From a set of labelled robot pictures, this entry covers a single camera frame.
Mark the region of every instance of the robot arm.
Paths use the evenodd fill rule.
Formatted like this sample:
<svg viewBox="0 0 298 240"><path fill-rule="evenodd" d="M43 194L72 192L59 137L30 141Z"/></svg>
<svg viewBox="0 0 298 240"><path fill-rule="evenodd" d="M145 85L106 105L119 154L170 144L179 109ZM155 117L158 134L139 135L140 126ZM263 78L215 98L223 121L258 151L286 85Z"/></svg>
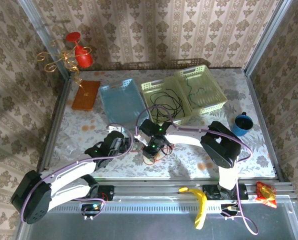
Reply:
<svg viewBox="0 0 298 240"><path fill-rule="evenodd" d="M165 145L190 144L203 147L219 167L220 186L228 190L233 189L238 178L235 163L241 146L226 137L206 132L211 130L237 138L220 122L214 121L208 128L201 128L174 126L170 122L159 126L146 119L139 129L140 132L135 137L144 143L142 154L145 157L154 158ZM20 213L24 210L23 220L26 223L33 224L52 208L65 202L83 197L97 198L99 184L89 174L99 168L105 168L112 156L126 153L130 145L131 141L122 133L112 131L103 142L85 151L85 154L100 160L77 161L41 174L32 170L23 177L11 197L11 203Z"/></svg>
<svg viewBox="0 0 298 240"><path fill-rule="evenodd" d="M106 157L126 152L130 144L121 132L112 131L100 146L95 145L85 151L94 158L103 157L101 160L77 161L40 174L35 170L28 172L11 197L12 205L20 213L25 205L23 219L26 223L33 224L52 208L65 202L77 198L98 198L99 184L89 174L105 168L112 160Z"/></svg>
<svg viewBox="0 0 298 240"><path fill-rule="evenodd" d="M165 145L189 144L204 148L212 161L219 167L219 185L232 190L238 179L236 161L241 152L241 145L226 137L206 132L206 130L237 138L222 123L213 121L207 128L192 126L174 126L165 122L162 126L146 119L135 136L145 147L143 155L154 158Z"/></svg>

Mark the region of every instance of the plastic basket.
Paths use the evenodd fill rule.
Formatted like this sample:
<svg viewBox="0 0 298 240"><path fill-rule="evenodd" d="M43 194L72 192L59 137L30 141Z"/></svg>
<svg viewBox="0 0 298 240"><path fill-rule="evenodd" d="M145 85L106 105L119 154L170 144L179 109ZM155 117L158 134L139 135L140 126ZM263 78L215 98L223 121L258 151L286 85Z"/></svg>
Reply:
<svg viewBox="0 0 298 240"><path fill-rule="evenodd" d="M174 75L184 98L188 100L193 116L221 109L227 102L225 94L206 65L183 69Z"/></svg>
<svg viewBox="0 0 298 240"><path fill-rule="evenodd" d="M146 109L135 81L127 79L115 82L100 87L99 92L109 123L118 123L128 129L134 128L138 115ZM149 114L144 112L138 124L148 118Z"/></svg>
<svg viewBox="0 0 298 240"><path fill-rule="evenodd" d="M157 97L162 96L162 94L161 95L159 94L159 92L161 91L165 91L169 93L171 96L175 97L175 94L172 91L170 91L170 90L173 90L176 93L176 95L182 100L182 108L183 108L183 112L182 111L179 112L176 115L176 117L173 119L174 122L176 124L184 124L190 120L191 118L190 106L188 104L187 99L184 98L183 93L181 92L179 83L176 81L176 78L174 76L168 76L164 79L143 83L141 84L141 90L142 90L144 101L148 107L153 106L154 104L152 103L152 101L154 102ZM174 105L173 100L168 96L164 97L161 100L164 104L169 104L171 106ZM152 121L156 123L156 119L153 119L153 116L151 113L149 114ZM157 123L161 125L168 120L169 120L168 117L159 117Z"/></svg>

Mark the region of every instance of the yellow plastic basket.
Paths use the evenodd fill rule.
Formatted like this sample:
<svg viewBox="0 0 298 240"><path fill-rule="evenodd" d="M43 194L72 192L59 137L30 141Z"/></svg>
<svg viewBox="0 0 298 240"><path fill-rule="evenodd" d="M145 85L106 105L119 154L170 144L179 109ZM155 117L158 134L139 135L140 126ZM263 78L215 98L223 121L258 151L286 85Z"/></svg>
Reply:
<svg viewBox="0 0 298 240"><path fill-rule="evenodd" d="M173 120L176 124L185 124L190 120L192 111L190 109L187 99L184 97L180 89L179 83L177 82L174 76L168 76L168 77L165 77L164 79L159 79L159 80L150 81L150 82L141 84L142 95L143 95L145 104L148 107L153 106L154 104L152 103L152 101L154 102L156 98L163 95L163 94L160 94L159 92L165 91L170 94L169 89L173 90L176 93L176 95L182 100L182 107L183 107L183 112L182 111L179 112ZM162 101L164 104L169 104L171 106L174 105L173 100L170 97L165 97L164 99L162 99ZM160 111L163 114L167 114L164 110L160 109ZM150 114L151 120L154 123L156 123L156 119L153 119L153 116L151 113L149 114ZM164 122L167 122L168 119L169 119L168 117L160 116L157 119L158 120L157 123L161 125Z"/></svg>
<svg viewBox="0 0 298 240"><path fill-rule="evenodd" d="M183 69L174 75L193 116L221 109L227 102L225 94L206 65Z"/></svg>

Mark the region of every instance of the wire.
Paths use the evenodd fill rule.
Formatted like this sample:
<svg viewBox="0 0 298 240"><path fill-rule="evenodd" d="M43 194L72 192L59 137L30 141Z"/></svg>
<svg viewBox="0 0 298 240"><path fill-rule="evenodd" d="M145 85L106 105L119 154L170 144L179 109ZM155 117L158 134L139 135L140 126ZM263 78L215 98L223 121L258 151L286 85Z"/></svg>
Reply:
<svg viewBox="0 0 298 240"><path fill-rule="evenodd" d="M89 201L101 201L101 205L103 205L103 207L99 210L98 213L96 213L95 215L93 215L92 217L95 218L95 217L98 217L98 215L104 210L105 206L106 206L106 202L105 200L103 200L102 198L76 198L75 199L76 201L81 201L81 202L89 202ZM86 210L87 208L84 208L83 211L82 211L82 216L84 217L86 214Z"/></svg>
<svg viewBox="0 0 298 240"><path fill-rule="evenodd" d="M194 101L191 99L191 96L192 96L192 95L196 95L196 94L200 91L200 89L203 89L204 92L206 92L206 90L205 90L203 87L199 87L198 90L197 90L197 92L195 92L195 93L191 93L191 91L193 90L193 87L189 85L189 83L188 83L188 77L185 76L185 78L186 78L187 86L190 87L189 95L187 96L188 102L189 102L189 103L192 102L193 104L197 105L199 108L202 108L202 106L200 106L198 103L194 102Z"/></svg>
<svg viewBox="0 0 298 240"><path fill-rule="evenodd" d="M25 213L25 209L26 209L26 206L30 200L30 197L32 196L33 192L37 189L37 187L42 184L44 181L47 181L49 179L52 179L54 177L56 177L57 175L71 169L72 167L74 166L77 166L79 164L82 164L82 163L91 163L93 161L99 161L99 160L103 160L103 159L114 159L114 158L119 158L119 157L122 157L124 155L126 155L133 147L133 143L134 143L134 140L133 140L133 135L131 134L131 132L125 128L123 125L121 124L118 124L118 123L111 123L109 124L108 126L112 126L112 125L116 125L116 126L119 126L121 128L124 128L126 130L126 132L128 133L128 135L130 136L131 140L130 140L130 146L129 148L127 149L127 151L125 151L124 153L121 153L119 155L116 155L116 156L105 156L105 157L92 157L92 158L86 158L86 159L82 159L82 160L77 160L75 162L72 162L58 170L56 170L55 172L47 175L46 177L42 178L36 185L34 185L34 187L31 189L31 191L28 193L27 197L25 198L24 202L23 202L23 205L22 205L22 208L21 208L21 211L20 211L20 220L22 223L25 223L25 219L24 219L24 213ZM77 199L84 199L84 201L92 201L92 199L100 199L100 198L89 198L90 200L88 200L88 198L77 198Z"/></svg>
<svg viewBox="0 0 298 240"><path fill-rule="evenodd" d="M95 146L98 147L98 145L103 144L103 143L104 143L103 141L97 142L97 143L95 144Z"/></svg>
<svg viewBox="0 0 298 240"><path fill-rule="evenodd" d="M175 97L171 96L166 91L173 92L173 94L176 96L177 99ZM166 91L159 91L159 92L153 93L150 96L150 101L151 101L152 105L153 106L161 106L161 107L164 107L167 110L173 111L172 114L171 114L172 118L176 118L177 115L181 111L183 113L183 116L185 116L185 110L183 108L183 101L182 101L182 99L176 94L176 92L174 90L167 88ZM159 95L159 96L155 100L153 100L152 97L155 96L155 95ZM172 100L174 106L171 106L170 104L167 104L167 103L157 103L157 101L160 98L162 98L162 97L169 97ZM151 113L152 119L155 121L156 124L158 122L161 122L162 121L161 118L163 118L163 119L166 118L167 120L165 120L165 121L168 121L169 120L169 118L168 118L169 117L169 114L165 114L165 113L161 112L159 110L159 108L155 108L155 110L156 110L156 114L154 113L154 109L152 109L150 111L150 113Z"/></svg>
<svg viewBox="0 0 298 240"><path fill-rule="evenodd" d="M242 218L242 220L243 220L243 222L244 222L244 225L245 225L245 227L248 229L248 231L249 231L252 235L258 235L259 231L258 231L257 225L256 225L251 219L245 217L245 215L244 215L243 207L242 207L242 205L241 205L241 200L240 200L238 179L237 179L237 181L235 182L235 187L236 187L236 192L237 192L237 203L238 203L238 206L239 206L239 209L240 209L240 213L241 213L241 216L240 216L240 217ZM255 231L256 231L256 232L254 232L254 231L251 230L251 228L249 227L249 225L248 225L246 219L249 220L249 221L254 225L254 227L255 227Z"/></svg>
<svg viewBox="0 0 298 240"><path fill-rule="evenodd" d="M240 216L240 215L238 215L238 216L231 216L229 213L227 213L227 212L225 212L225 211L223 211L223 212L221 212L222 214L224 214L224 215L227 215L227 216L225 216L225 219L228 219L228 218L231 218L231 219L235 219L235 218L242 218L242 216ZM249 217L244 217L247 221L249 221L251 224L253 224L253 226L254 226L254 228L256 229L256 235L258 234L258 227L257 227L257 225L255 224L255 222L254 221L252 221Z"/></svg>
<svg viewBox="0 0 298 240"><path fill-rule="evenodd" d="M144 158L144 156L142 156L142 161L144 162L144 164L146 164L146 165L148 165L148 166L154 165L156 162L158 162L158 161L162 160L163 158L165 158L166 156L170 155L170 154L173 152L174 146L175 146L175 145L172 144L171 147L168 146L168 147L164 147L164 148L162 148L161 151L163 152L164 156L163 156L162 158L159 158L159 159L153 158L154 162L153 162L152 164L148 164L148 163L146 163L146 162L145 162L145 158ZM165 153L165 152L163 151L163 149L167 150L167 152L168 152L168 150L170 150L170 153Z"/></svg>
<svg viewBox="0 0 298 240"><path fill-rule="evenodd" d="M169 119L170 119L171 124L172 124L177 130L180 130L180 131L190 131L190 132L204 132L204 133L210 133L210 134L214 134L214 135L217 135L217 136L225 137L225 138L227 138L227 139L230 139L230 140L232 140L232 141L234 141L234 142L240 144L241 146L243 146L245 149L248 150L248 152L250 153L250 155L247 156L247 157L245 157L245 158L243 158L243 159L238 160L237 163L246 161L246 160L248 160L248 159L251 159L252 156L253 156L253 151L250 149L250 147L248 147L248 146L247 146L245 143L243 143L240 139L237 139L237 138L235 138L234 136L230 136L230 135L224 134L224 133L222 133L222 132L212 131L212 130L209 130L209 129L203 129L203 128L201 128L201 129L196 129L196 128L187 128L187 127L186 127L186 128L183 128L183 127L179 127L179 125L176 125L176 124L174 123L174 120L173 120L173 118L172 118L170 112L169 112L165 107L163 107L163 106L150 106L150 107L147 107L145 110L143 110L143 111L138 115L138 117L137 117L137 119L136 119L136 121L135 121L135 135L136 135L136 136L138 135L138 122L139 122L139 118L140 118L140 116L141 116L144 112L146 112L146 111L148 111L148 110L150 110L150 109L153 109L153 108L159 108L159 109L163 109L163 110L165 110L165 111L168 113L168 116L169 116Z"/></svg>
<svg viewBox="0 0 298 240"><path fill-rule="evenodd" d="M106 198L105 202L107 203L108 199L109 199L107 194L105 194L104 192L100 192L100 194L101 194L103 200L105 200L104 197Z"/></svg>
<svg viewBox="0 0 298 240"><path fill-rule="evenodd" d="M145 162L145 157L144 157L144 155L142 155L142 161L143 161L144 164L146 164L146 165L148 165L148 166L151 166L151 165L154 165L154 164L155 164L155 162L153 162L152 164L146 163L146 162Z"/></svg>

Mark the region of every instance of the metal frame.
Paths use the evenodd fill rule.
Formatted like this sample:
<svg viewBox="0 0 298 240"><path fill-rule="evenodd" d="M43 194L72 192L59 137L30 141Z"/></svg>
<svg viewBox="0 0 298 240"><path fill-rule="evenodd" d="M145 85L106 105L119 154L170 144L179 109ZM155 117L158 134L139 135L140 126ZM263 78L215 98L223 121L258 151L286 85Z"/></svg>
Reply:
<svg viewBox="0 0 298 240"><path fill-rule="evenodd" d="M49 33L48 29L46 28L45 23L43 22L38 10L36 9L32 0L19 0L18 1L21 7L23 8L25 14L28 16L30 22L32 23L35 31L39 35L40 39L42 40L43 44L47 48L47 51L51 53L51 57L54 61L57 61L58 58L55 57L55 54L59 54L59 49L50 47L49 43L51 40L51 34ZM56 63L60 73L62 74L63 78L68 80L69 71L65 68L65 65L62 61Z"/></svg>
<svg viewBox="0 0 298 240"><path fill-rule="evenodd" d="M50 134L48 136L48 140L42 155L40 165L38 166L39 172L43 172L45 170L45 167L48 166L50 163L52 154L55 149L61 122L63 120L63 116L66 108L66 102L71 90L71 85L72 85L72 81L70 80L64 82L63 90L61 92L57 108L55 110L55 115L50 129Z"/></svg>
<svg viewBox="0 0 298 240"><path fill-rule="evenodd" d="M261 180L276 188L276 200L278 203L285 203L286 214L292 225L292 229L298 239L298 203L290 182L278 182L277 180ZM239 181L247 187L249 200L242 201L242 204L254 204L256 194L256 179L243 179ZM113 201L107 203L108 211L103 214L133 214L133 213L192 213L197 212L197 199L192 194L178 194L179 188L199 188L205 184L217 184L216 180L201 179L169 179L169 180L121 180L120 178L103 180L101 185L114 185ZM220 200L209 201L211 205L231 204L235 201ZM81 213L81 202L70 201L55 207L50 214L72 214ZM20 224L14 235L15 240L27 239L31 225Z"/></svg>
<svg viewBox="0 0 298 240"><path fill-rule="evenodd" d="M254 105L254 108L255 108L255 112L256 112L257 117L259 119L259 124L260 124L261 130L262 130L263 138L264 138L265 144L267 146L271 162L274 166L275 174L277 175L279 181L283 182L284 181L283 173L281 172L281 169L280 169L280 166L279 166L279 163L278 163L278 160L277 160L277 156L276 156L276 153L275 153L275 150L274 150L274 146L273 146L273 144L271 142L271 139L270 139L270 136L269 136L269 132L268 132L268 129L267 129L267 126L266 126L266 122L265 122L263 113L262 113L260 105L259 105L259 101L258 101L258 98L257 98L257 95L256 95L254 85L251 81L250 76L247 75L246 77L247 77L248 88L249 88L251 98L252 98L252 101L253 101L253 105Z"/></svg>
<svg viewBox="0 0 298 240"><path fill-rule="evenodd" d="M274 9L269 22L267 23L248 63L245 66L244 72L246 76L250 76L255 69L260 57L264 53L292 2L293 0L280 0L278 2L277 7Z"/></svg>

